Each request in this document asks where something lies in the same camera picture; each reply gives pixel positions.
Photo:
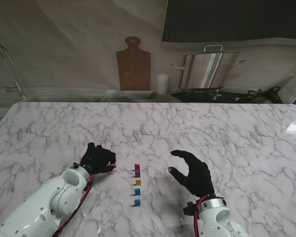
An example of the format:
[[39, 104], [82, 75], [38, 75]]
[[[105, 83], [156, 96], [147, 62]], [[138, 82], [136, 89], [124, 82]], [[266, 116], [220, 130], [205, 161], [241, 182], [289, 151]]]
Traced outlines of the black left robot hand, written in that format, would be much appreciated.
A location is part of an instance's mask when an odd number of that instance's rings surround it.
[[80, 166], [90, 174], [111, 172], [116, 168], [116, 154], [92, 142], [88, 144]]

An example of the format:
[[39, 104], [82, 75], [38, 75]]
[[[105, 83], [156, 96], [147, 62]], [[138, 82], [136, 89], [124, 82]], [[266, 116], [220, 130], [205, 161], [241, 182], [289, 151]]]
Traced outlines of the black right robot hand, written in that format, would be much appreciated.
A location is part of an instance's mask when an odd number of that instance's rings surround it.
[[215, 195], [211, 174], [206, 163], [187, 151], [173, 150], [171, 155], [183, 158], [188, 165], [188, 175], [185, 176], [176, 168], [168, 167], [169, 173], [191, 194], [202, 198], [207, 195]]

